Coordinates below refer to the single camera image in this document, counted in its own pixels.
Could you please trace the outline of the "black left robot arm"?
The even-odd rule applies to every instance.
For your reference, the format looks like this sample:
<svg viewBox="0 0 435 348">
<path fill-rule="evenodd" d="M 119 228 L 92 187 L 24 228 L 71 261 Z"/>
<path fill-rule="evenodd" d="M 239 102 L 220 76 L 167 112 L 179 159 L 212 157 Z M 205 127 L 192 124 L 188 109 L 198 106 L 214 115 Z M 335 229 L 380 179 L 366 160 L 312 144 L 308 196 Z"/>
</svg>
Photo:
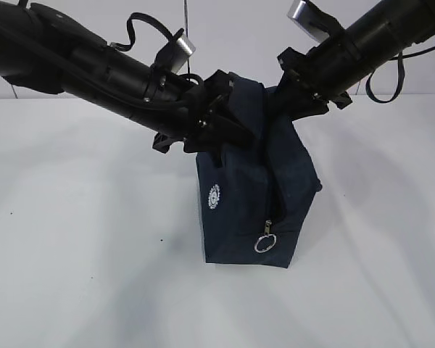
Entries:
<svg viewBox="0 0 435 348">
<path fill-rule="evenodd" d="M 166 40 L 150 65 L 128 55 L 136 20 Z M 225 145 L 248 149 L 254 143 L 230 111 L 228 73 L 203 79 L 182 72 L 195 51 L 184 29 L 172 33 L 140 12 L 129 16 L 126 27 L 130 43 L 109 43 L 46 5 L 0 1 L 0 77 L 43 94 L 71 94 L 149 128 L 153 148 L 162 153 L 177 142 L 186 153 L 216 156 Z"/>
</svg>

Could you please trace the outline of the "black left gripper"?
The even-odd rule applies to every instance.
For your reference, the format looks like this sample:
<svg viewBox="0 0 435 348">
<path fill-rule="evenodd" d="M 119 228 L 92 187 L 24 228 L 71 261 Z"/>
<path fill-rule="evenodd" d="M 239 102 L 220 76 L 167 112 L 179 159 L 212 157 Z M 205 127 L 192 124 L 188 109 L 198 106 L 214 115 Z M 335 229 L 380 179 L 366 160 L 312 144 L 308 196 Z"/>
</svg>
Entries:
<svg viewBox="0 0 435 348">
<path fill-rule="evenodd" d="M 249 148 L 254 141 L 246 129 L 228 108 L 233 81 L 229 74 L 217 70 L 206 80 L 186 92 L 188 124 L 183 135 L 171 136 L 157 133 L 152 148 L 167 153 L 176 142 L 183 143 L 183 151 L 195 154 L 196 168 L 208 164 L 221 168 L 223 143 Z"/>
</svg>

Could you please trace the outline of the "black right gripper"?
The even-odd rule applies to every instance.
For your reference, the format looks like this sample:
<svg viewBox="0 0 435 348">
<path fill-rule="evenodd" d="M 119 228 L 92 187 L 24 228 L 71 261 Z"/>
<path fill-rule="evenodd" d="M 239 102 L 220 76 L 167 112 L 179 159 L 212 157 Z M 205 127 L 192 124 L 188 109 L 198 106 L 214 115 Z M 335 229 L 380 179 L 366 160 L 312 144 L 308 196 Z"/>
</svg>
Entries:
<svg viewBox="0 0 435 348">
<path fill-rule="evenodd" d="M 348 107 L 352 99 L 347 90 L 336 91 L 322 81 L 327 73 L 333 73 L 335 69 L 328 67 L 323 71 L 322 65 L 335 64 L 342 59 L 349 62 L 351 57 L 352 39 L 347 34 L 335 34 L 306 54 L 291 47 L 285 49 L 278 55 L 283 75 L 269 95 L 269 119 L 285 115 L 290 120 L 299 120 L 324 115 L 329 111 L 329 102 L 333 102 L 338 109 Z"/>
</svg>

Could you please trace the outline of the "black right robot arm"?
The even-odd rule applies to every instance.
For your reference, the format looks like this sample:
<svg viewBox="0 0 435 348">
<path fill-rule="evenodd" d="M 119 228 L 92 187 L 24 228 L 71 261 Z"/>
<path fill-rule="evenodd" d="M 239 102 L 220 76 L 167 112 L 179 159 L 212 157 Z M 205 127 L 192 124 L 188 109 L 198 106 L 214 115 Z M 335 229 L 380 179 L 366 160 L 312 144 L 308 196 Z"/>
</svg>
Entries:
<svg viewBox="0 0 435 348">
<path fill-rule="evenodd" d="M 282 78 L 269 98 L 270 115 L 292 120 L 323 115 L 334 103 L 352 103 L 347 93 L 403 51 L 435 36 L 435 1 L 380 1 L 348 28 L 313 1 L 294 1 L 288 18 L 317 42 L 307 53 L 285 49 Z"/>
</svg>

